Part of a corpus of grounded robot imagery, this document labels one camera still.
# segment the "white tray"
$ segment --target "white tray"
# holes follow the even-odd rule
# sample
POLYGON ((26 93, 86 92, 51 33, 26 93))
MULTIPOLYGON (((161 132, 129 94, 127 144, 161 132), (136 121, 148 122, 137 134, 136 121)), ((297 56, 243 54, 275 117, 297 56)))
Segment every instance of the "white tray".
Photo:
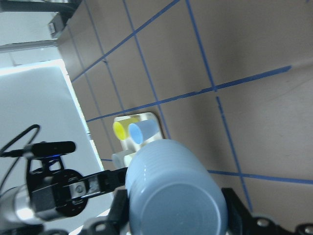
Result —
POLYGON ((156 121, 157 126, 158 126, 158 132, 152 136, 151 138, 147 139, 144 143, 142 144, 137 144, 135 143, 132 138, 129 136, 127 139, 125 139, 124 141, 120 141, 123 150, 132 150, 134 152, 137 152, 140 148, 142 148, 143 146, 145 146, 146 144, 159 140, 159 139, 163 139, 163 134, 160 128, 160 124, 159 121, 157 119, 157 117, 153 114, 153 113, 142 113, 142 114, 134 114, 134 115, 129 115, 129 116, 122 116, 122 117, 116 117, 114 118, 114 121, 121 121, 127 118, 137 118, 138 121, 144 121, 144 120, 149 120, 152 119, 154 121, 156 121))

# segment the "cup bottom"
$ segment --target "cup bottom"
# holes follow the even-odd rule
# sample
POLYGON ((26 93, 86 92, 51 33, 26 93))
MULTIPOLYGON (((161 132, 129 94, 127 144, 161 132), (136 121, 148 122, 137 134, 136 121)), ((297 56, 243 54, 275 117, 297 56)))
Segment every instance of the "cup bottom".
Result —
POLYGON ((141 224, 136 228, 132 227, 131 213, 131 229, 135 235, 219 235, 221 232, 215 202, 208 193, 193 185, 165 186, 142 207, 141 224))

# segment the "light blue cup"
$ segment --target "light blue cup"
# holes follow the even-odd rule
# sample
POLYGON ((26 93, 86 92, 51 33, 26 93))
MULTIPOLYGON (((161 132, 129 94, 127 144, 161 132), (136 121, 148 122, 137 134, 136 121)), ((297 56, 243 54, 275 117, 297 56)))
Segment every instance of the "light blue cup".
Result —
POLYGON ((132 235, 225 235, 220 188, 184 145, 157 140, 141 148, 126 174, 132 235))
POLYGON ((158 131, 157 122, 152 119, 131 123, 128 126, 129 135, 137 144, 142 144, 158 131))

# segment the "screw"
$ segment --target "screw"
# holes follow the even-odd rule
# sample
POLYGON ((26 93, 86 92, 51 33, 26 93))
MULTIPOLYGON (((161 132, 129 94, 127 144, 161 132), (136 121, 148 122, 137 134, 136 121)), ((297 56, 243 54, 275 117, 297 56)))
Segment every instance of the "screw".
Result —
POLYGON ((305 227, 304 232, 306 234, 313 235, 313 226, 309 225, 309 226, 305 227))
POLYGON ((269 225, 269 221, 267 219, 258 219, 256 223, 258 226, 264 227, 264 228, 269 225))
POLYGON ((83 187, 81 185, 77 186, 75 190, 76 190, 77 193, 81 193, 81 192, 84 191, 84 189, 83 189, 83 187))

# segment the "blue grid line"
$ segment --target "blue grid line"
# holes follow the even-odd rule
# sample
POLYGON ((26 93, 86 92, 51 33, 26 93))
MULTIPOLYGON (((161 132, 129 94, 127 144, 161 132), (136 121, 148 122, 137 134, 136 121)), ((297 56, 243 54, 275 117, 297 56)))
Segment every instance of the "blue grid line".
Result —
MULTIPOLYGON (((264 77, 273 76, 273 75, 277 75, 277 74, 280 74, 280 73, 283 73, 283 72, 287 72, 291 68, 292 68, 291 66, 278 68, 278 69, 275 69, 275 70, 271 70, 271 71, 267 71, 267 72, 264 72, 264 73, 256 74, 256 75, 253 75, 253 76, 250 76, 250 77, 241 78, 241 79, 238 79, 238 80, 235 80, 235 81, 232 81, 232 82, 223 83, 223 84, 217 85, 217 87, 220 87, 219 90, 220 89, 224 89, 224 88, 235 86, 235 85, 238 85, 238 84, 243 84, 243 83, 246 83, 246 82, 262 79, 264 77)), ((202 89, 201 91, 198 91, 198 92, 189 92, 189 93, 177 95, 177 96, 174 96, 174 97, 171 97, 171 98, 168 98, 168 99, 163 99, 163 100, 160 100, 158 102, 153 102, 153 103, 137 106, 137 107, 134 107, 134 108, 126 109, 125 112, 127 113, 127 112, 131 112, 131 111, 135 111, 135 110, 139 110, 139 109, 143 109, 143 108, 148 108, 148 107, 155 106, 155 105, 158 105, 158 104, 164 104, 164 103, 172 102, 174 100, 184 99, 184 98, 192 97, 192 96, 195 96, 195 95, 208 93, 208 92, 211 92, 211 91, 213 91, 212 87, 204 88, 204 89, 202 89)), ((107 117, 111 117, 111 116, 114 116, 114 115, 119 115, 119 114, 122 114, 122 113, 123 113, 122 111, 119 111, 119 112, 115 112, 115 113, 111 113, 111 114, 106 114, 106 115, 102 115, 102 116, 99 116, 99 117, 95 117, 95 118, 89 119, 86 122, 94 121, 94 120, 97 120, 97 119, 100 119, 100 118, 107 118, 107 117)))
POLYGON ((237 154, 236 154, 236 151, 235 151, 235 146, 234 146, 234 143, 233 143, 231 135, 230 135, 230 131, 229 131, 229 128, 228 128, 228 125, 227 125, 226 117, 224 115, 224 111, 223 111, 223 107, 222 107, 220 98, 218 96, 216 97, 216 101, 217 101, 218 106, 219 106, 219 110, 220 110, 221 117, 222 117, 222 120, 223 120, 223 124, 224 124, 224 127, 225 127, 226 135, 227 135, 227 138, 228 138, 228 141, 229 141, 229 145, 230 145, 231 152, 232 152, 234 160, 235 160, 235 164, 236 164, 239 176, 240 176, 240 181, 241 181, 243 189, 244 189, 244 193, 245 193, 245 196, 246 196, 246 200, 248 202, 249 209, 250 209, 250 211, 253 211, 252 202, 251 202, 251 199, 250 199, 250 196, 249 196, 249 193, 248 193, 248 189, 246 188, 246 184, 245 184, 244 178, 242 177, 241 167, 240 167, 240 164, 239 164, 239 160, 237 158, 237 154))
MULTIPOLYGON (((133 31, 133 34, 134 34, 134 38, 135 38, 135 41, 136 41, 136 45, 137 45, 138 50, 139 50, 139 54, 140 54, 140 58, 141 58, 143 67, 144 67, 144 69, 145 69, 145 71, 146 71, 146 74, 147 74, 147 76, 148 76, 148 79, 149 79, 150 87, 151 87, 151 89, 152 89, 152 92, 153 92, 153 95, 154 95, 154 97, 155 97, 155 99, 156 99, 156 102, 158 102, 159 100, 158 100, 158 97, 157 97, 157 93, 156 93, 155 87, 154 87, 154 85, 153 85, 153 81, 152 81, 152 79, 151 79, 151 75, 150 75, 150 72, 149 72, 149 70, 148 70, 148 66, 147 66, 146 60, 145 60, 145 58, 144 58, 144 56, 143 56, 143 53, 142 53, 142 50, 141 50, 141 47, 140 47, 140 44, 139 44, 139 40, 138 40, 138 38, 137 38, 137 34, 136 34, 136 32, 135 32, 135 29, 134 29, 134 25, 133 25, 133 22, 132 22, 132 18, 131 18, 131 16, 130 16, 130 13, 129 13, 129 10, 128 10, 128 8, 127 8, 127 4, 126 4, 125 0, 123 0, 123 3, 124 3, 124 6, 125 6, 125 10, 126 10, 126 13, 127 13, 128 20, 129 20, 129 22, 130 22, 130 24, 131 24, 131 27, 132 27, 132 31, 133 31)), ((160 111, 160 116, 161 116, 161 119, 162 119, 162 122, 163 122, 163 125, 164 125, 164 128, 165 128, 167 137, 168 137, 169 139, 171 139, 171 134, 170 134, 169 129, 168 129, 168 127, 167 127, 166 120, 165 120, 165 117, 164 117, 162 108, 161 108, 161 106, 160 106, 159 103, 157 104, 157 107, 158 107, 158 109, 159 109, 159 111, 160 111)))
POLYGON ((167 10, 169 10, 172 6, 174 6, 176 3, 178 3, 180 0, 174 0, 171 3, 169 3, 166 7, 164 7, 162 10, 160 10, 158 13, 156 13, 154 16, 152 16, 148 21, 146 21, 142 26, 140 26, 138 29, 134 31, 135 34, 143 30, 147 25, 149 25, 151 22, 153 22, 155 19, 160 17, 163 13, 165 13, 167 10))
MULTIPOLYGON (((104 49, 103 49, 103 46, 102 46, 102 44, 101 44, 100 37, 99 37, 98 31, 97 31, 96 25, 95 25, 95 23, 94 23, 93 17, 92 17, 92 15, 91 15, 89 6, 88 6, 86 0, 84 0, 84 3, 85 3, 85 6, 86 6, 88 15, 89 15, 89 19, 90 19, 90 21, 91 21, 91 25, 92 25, 92 27, 93 27, 93 31, 94 31, 94 33, 95 33, 95 35, 96 35, 96 39, 97 39, 98 44, 99 44, 99 47, 100 47, 100 49, 101 49, 101 53, 102 53, 102 55, 104 56, 104 55, 105 55, 105 54, 104 54, 104 49)), ((111 79, 111 81, 112 81, 112 83, 113 83, 114 90, 115 90, 115 93, 116 93, 117 98, 118 98, 118 101, 119 101, 119 105, 121 106, 121 109, 124 110, 123 102, 122 102, 121 96, 120 96, 120 94, 119 94, 119 92, 118 92, 118 90, 117 90, 117 86, 116 86, 116 83, 115 83, 115 79, 114 79, 114 77, 113 77, 113 74, 112 74, 112 71, 111 71, 111 69, 110 69, 110 66, 109 66, 108 62, 106 61, 106 57, 104 57, 103 59, 105 60, 104 63, 105 63, 105 65, 106 65, 107 69, 108 69, 110 79, 111 79)))
POLYGON ((112 162, 112 159, 103 159, 103 158, 100 158, 100 160, 104 161, 104 162, 112 162))
POLYGON ((266 176, 266 175, 257 175, 257 174, 245 174, 245 173, 240 174, 237 172, 228 172, 228 171, 219 171, 219 170, 207 170, 207 171, 211 174, 229 175, 229 176, 238 176, 238 177, 243 176, 244 178, 251 178, 251 179, 258 179, 258 180, 313 185, 313 180, 275 177, 275 176, 266 176))
POLYGON ((116 46, 114 46, 111 50, 109 50, 107 53, 105 53, 103 56, 101 56, 99 59, 97 59, 94 63, 89 65, 86 69, 84 69, 81 73, 79 73, 72 82, 76 81, 79 77, 81 77, 86 71, 91 69, 93 66, 95 66, 97 63, 99 63, 101 60, 103 60, 105 57, 110 55, 113 51, 118 49, 121 45, 126 43, 130 38, 134 36, 134 34, 140 32, 143 28, 145 28, 147 25, 149 25, 151 22, 156 20, 158 17, 160 17, 163 13, 165 13, 168 9, 170 9, 172 6, 174 6, 179 0, 174 0, 170 4, 168 4, 165 8, 160 10, 158 13, 156 13, 154 16, 152 16, 149 20, 147 20, 142 26, 140 26, 138 29, 136 29, 134 32, 132 32, 130 35, 128 35, 125 39, 123 39, 120 43, 118 43, 116 46))
MULTIPOLYGON (((199 49, 201 51, 202 59, 203 59, 203 62, 205 64, 205 68, 206 68, 206 72, 207 72, 208 78, 209 78, 209 80, 211 82, 211 85, 213 87, 214 92, 217 92, 217 88, 215 86, 215 83, 214 83, 214 80, 213 80, 213 76, 212 76, 212 73, 211 73, 211 70, 210 70, 210 66, 209 66, 208 60, 206 58, 206 54, 204 52, 204 48, 203 48, 202 40, 201 40, 201 37, 200 37, 200 33, 199 33, 199 30, 198 30, 198 27, 197 27, 197 24, 196 24, 196 20, 195 20, 194 14, 192 12, 189 0, 186 0, 186 5, 187 5, 187 8, 188 8, 188 12, 189 12, 190 19, 191 19, 191 22, 192 22, 192 25, 193 25, 193 28, 194 28, 195 35, 197 37, 198 46, 199 46, 199 49)), ((240 164, 239 164, 239 161, 238 161, 238 158, 237 158, 237 154, 236 154, 236 151, 235 151, 235 147, 234 147, 234 144, 233 144, 230 132, 229 132, 229 128, 228 128, 227 122, 226 122, 226 117, 224 115, 224 111, 223 111, 223 108, 222 108, 222 103, 221 103, 220 98, 218 96, 216 96, 216 101, 218 103, 218 107, 219 107, 219 110, 220 110, 220 113, 221 113, 221 117, 222 117, 222 120, 223 120, 223 124, 224 124, 224 127, 225 127, 227 138, 228 138, 228 141, 229 141, 229 144, 230 144, 230 148, 231 148, 231 151, 232 151, 235 163, 236 163, 237 170, 241 174, 242 172, 241 172, 240 164)), ((244 180, 244 178, 242 176, 240 176, 240 180, 241 180, 241 183, 242 183, 242 186, 243 186, 243 189, 244 189, 244 193, 245 193, 245 196, 246 196, 246 200, 248 202, 249 209, 250 209, 250 211, 253 211, 251 199, 250 199, 248 190, 246 188, 245 180, 244 180)))
MULTIPOLYGON (((91 87, 89 78, 88 78, 87 74, 85 74, 85 76, 86 76, 87 84, 88 84, 89 89, 90 89, 90 92, 91 92, 91 96, 92 96, 92 98, 93 98, 93 100, 94 100, 94 103, 95 103, 95 105, 96 105, 97 111, 98 111, 99 115, 101 115, 100 107, 99 107, 99 104, 98 104, 98 102, 97 102, 97 100, 96 100, 96 97, 95 97, 95 94, 94 94, 94 92, 93 92, 93 89, 92 89, 92 87, 91 87)), ((113 143, 112 143, 112 141, 111 141, 111 138, 110 138, 108 129, 107 129, 107 127, 106 127, 106 125, 105 125, 103 119, 101 119, 101 123, 102 123, 102 125, 103 125, 104 131, 105 131, 105 133, 106 133, 106 135, 107 135, 107 138, 108 138, 108 140, 109 140, 110 147, 111 147, 113 153, 115 153, 114 145, 113 145, 113 143)))
POLYGON ((239 79, 239 80, 226 82, 226 83, 217 85, 216 89, 219 90, 219 89, 223 89, 223 88, 226 88, 226 87, 232 87, 232 86, 236 86, 236 85, 239 85, 239 84, 242 84, 242 83, 245 83, 245 82, 251 82, 251 81, 254 81, 254 80, 258 80, 260 78, 265 78, 265 77, 273 76, 273 75, 280 74, 280 73, 283 73, 283 72, 288 72, 290 69, 291 69, 291 65, 285 66, 285 67, 278 68, 278 69, 275 69, 275 70, 263 72, 263 73, 256 74, 256 75, 253 75, 253 76, 249 76, 249 77, 245 77, 245 78, 242 78, 242 79, 239 79))
MULTIPOLYGON (((72 40, 72 42, 73 42, 73 45, 74 45, 76 54, 77 54, 77 56, 78 56, 78 59, 79 59, 79 61, 80 61, 80 64, 81 64, 82 68, 84 69, 83 61, 82 61, 82 59, 81 59, 81 57, 80 57, 80 54, 79 54, 79 52, 78 52, 78 48, 77 48, 76 42, 75 42, 75 40, 74 40, 74 37, 73 37, 73 35, 72 35, 72 32, 71 32, 71 30, 70 30, 69 25, 68 25, 68 31, 69 31, 71 40, 72 40)), ((91 92, 91 96, 92 96, 93 101, 94 101, 94 103, 95 103, 95 105, 96 105, 98 114, 101 115, 100 108, 99 108, 98 102, 97 102, 97 100, 96 100, 96 98, 95 98, 94 92, 93 92, 93 90, 92 90, 92 87, 91 87, 89 78, 88 78, 88 76, 87 76, 86 73, 84 73, 84 74, 85 74, 85 78, 86 78, 87 84, 88 84, 89 89, 90 89, 90 92, 91 92)), ((105 126, 105 123, 104 123, 103 120, 101 120, 101 123, 102 123, 102 125, 103 125, 104 131, 105 131, 105 133, 106 133, 106 135, 107 135, 107 138, 108 138, 108 140, 109 140, 110 147, 111 147, 113 153, 115 153, 115 148, 114 148, 114 145, 113 145, 113 143, 112 143, 112 141, 111 141, 111 139, 110 139, 108 129, 107 129, 107 127, 105 126)))
POLYGON ((209 62, 208 62, 206 54, 204 52, 204 48, 203 48, 203 44, 202 44, 202 41, 201 41, 201 37, 200 37, 199 31, 198 31, 198 27, 197 27, 197 24, 196 24, 196 20, 195 20, 194 14, 192 13, 192 9, 191 9, 191 5, 190 5, 189 0, 186 0, 186 4, 187 4, 187 8, 188 8, 190 19, 191 19, 191 23, 192 23, 192 26, 194 28, 194 32, 195 32, 195 35, 196 35, 196 38, 197 38, 197 41, 198 41, 198 46, 199 46, 199 49, 200 49, 200 52, 201 52, 201 56, 202 56, 202 59, 203 59, 203 62, 204 62, 206 73, 207 73, 207 75, 209 77, 209 80, 211 82, 211 86, 213 87, 214 92, 216 92, 217 89, 216 89, 216 86, 214 84, 214 80, 213 80, 213 76, 212 76, 212 73, 211 73, 211 69, 209 67, 209 62))

